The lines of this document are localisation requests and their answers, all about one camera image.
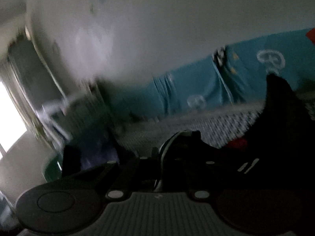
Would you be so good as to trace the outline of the blue printed pillow right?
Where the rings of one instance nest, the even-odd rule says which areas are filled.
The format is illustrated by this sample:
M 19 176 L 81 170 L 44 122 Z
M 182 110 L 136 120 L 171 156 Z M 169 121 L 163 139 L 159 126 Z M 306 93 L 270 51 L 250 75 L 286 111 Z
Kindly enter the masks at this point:
M 314 84 L 314 29 L 226 45 L 212 60 L 233 103 L 264 99 L 270 73 L 284 78 L 293 90 L 309 88 Z

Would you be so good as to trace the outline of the blue printed pillow left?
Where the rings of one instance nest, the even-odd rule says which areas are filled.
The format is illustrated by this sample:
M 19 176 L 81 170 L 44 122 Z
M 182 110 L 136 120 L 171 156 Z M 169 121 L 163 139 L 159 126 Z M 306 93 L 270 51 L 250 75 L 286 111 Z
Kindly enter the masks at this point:
M 233 101 L 213 57 L 208 56 L 154 78 L 146 86 L 124 89 L 111 104 L 115 113 L 127 120 L 212 109 Z

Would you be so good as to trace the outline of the black garment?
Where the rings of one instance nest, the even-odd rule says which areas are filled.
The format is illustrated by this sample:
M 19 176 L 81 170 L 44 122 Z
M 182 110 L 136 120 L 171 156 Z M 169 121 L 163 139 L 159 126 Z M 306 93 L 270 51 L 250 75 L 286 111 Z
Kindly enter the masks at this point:
M 262 112 L 221 151 L 229 158 L 258 159 L 283 173 L 308 174 L 314 166 L 314 124 L 288 82 L 268 74 Z

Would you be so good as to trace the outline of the blue printed pillow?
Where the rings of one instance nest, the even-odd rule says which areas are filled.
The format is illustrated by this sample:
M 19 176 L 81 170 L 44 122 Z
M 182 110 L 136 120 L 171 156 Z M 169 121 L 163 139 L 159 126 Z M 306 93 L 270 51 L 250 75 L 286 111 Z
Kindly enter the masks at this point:
M 111 104 L 115 113 L 127 120 L 212 109 L 233 101 L 213 57 L 208 56 L 154 78 L 146 86 L 124 89 Z
M 314 84 L 314 29 L 226 45 L 212 60 L 233 103 L 264 99 L 270 73 L 284 78 L 293 90 L 309 88 Z

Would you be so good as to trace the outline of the houndstooth bed sheet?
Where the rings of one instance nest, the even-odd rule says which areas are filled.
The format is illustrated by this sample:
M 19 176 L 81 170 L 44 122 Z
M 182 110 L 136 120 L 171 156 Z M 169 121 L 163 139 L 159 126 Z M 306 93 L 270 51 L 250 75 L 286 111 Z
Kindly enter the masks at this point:
M 263 102 L 227 105 L 216 110 L 175 114 L 162 120 L 131 124 L 118 137 L 126 149 L 149 156 L 153 147 L 160 147 L 177 132 L 200 131 L 201 138 L 213 147 L 221 147 L 240 137 L 263 110 Z

